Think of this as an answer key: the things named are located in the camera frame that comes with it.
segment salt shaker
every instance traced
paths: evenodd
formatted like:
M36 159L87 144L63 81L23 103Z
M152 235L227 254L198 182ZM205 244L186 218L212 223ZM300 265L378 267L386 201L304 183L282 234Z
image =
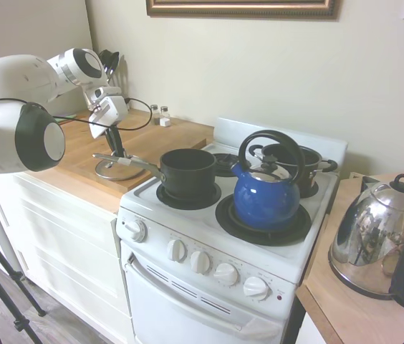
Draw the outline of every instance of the salt shaker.
M170 113L168 112L168 107L161 106L160 107L160 125L163 127L170 127Z

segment black pot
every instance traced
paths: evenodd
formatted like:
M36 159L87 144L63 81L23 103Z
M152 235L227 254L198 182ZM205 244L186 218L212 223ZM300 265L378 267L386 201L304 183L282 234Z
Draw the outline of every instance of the black pot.
M160 157L160 168L137 156L120 158L96 153L94 157L149 170L160 179L167 194L183 201L207 197L213 193L215 186L216 158L204 150L170 150Z
M175 149L160 157L165 191L179 199L197 199L213 191L216 158L199 149Z
M315 150L308 147L300 146L305 159L305 168L302 178L298 181L299 192L301 197L310 195L311 189L314 185L314 177L317 172L332 172L337 170L337 163L333 160L323 160L322 156ZM262 155L255 153L255 150L261 149ZM251 145L249 148L250 154L257 158L264 160L264 157L274 161L277 165L285 168L292 176L297 172L297 165L294 161L294 156L280 144L274 145ZM319 168L320 163L328 163L326 168Z

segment electric coil burner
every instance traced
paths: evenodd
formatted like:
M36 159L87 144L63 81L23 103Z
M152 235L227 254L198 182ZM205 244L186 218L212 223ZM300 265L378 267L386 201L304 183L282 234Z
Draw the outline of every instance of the electric coil burner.
M303 239L312 225L309 213L303 206L299 205L292 223L280 230L264 231L247 226L236 214L234 195L229 195L219 202L216 207L216 220L233 237L263 246L285 246Z
M318 193L319 187L317 182L314 182L314 185L312 185L309 190L306 190L305 192L301 192L301 199L308 199L309 197L315 196Z
M239 157L235 154L215 153L216 158L216 176L218 177L235 177L231 171L231 167L239 161Z
M199 210L214 205L221 198L221 189L218 184L214 183L212 190L205 196L195 199L179 198L168 193L161 184L156 191L159 201L165 205L180 210Z

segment wooden floor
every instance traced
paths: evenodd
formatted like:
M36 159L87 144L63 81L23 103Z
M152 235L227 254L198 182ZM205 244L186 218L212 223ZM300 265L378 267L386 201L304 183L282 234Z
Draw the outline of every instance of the wooden floor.
M102 338L97 331L82 322L75 314L29 280L26 280L24 284L42 308L48 312L45 317L38 316L14 281L1 270L0 283L24 316L30 320L31 327L44 344L110 344L110 341ZM13 316L0 300L0 338L2 343L33 343L25 331L17 332L13 322Z

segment cabinet door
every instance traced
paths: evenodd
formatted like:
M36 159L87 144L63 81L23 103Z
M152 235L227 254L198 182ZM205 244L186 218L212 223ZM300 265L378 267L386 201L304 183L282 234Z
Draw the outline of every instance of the cabinet door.
M301 330L297 336L296 344L326 344L317 327L306 313L302 322Z
M116 216L54 188L5 180L0 219L25 275L112 342L133 343Z

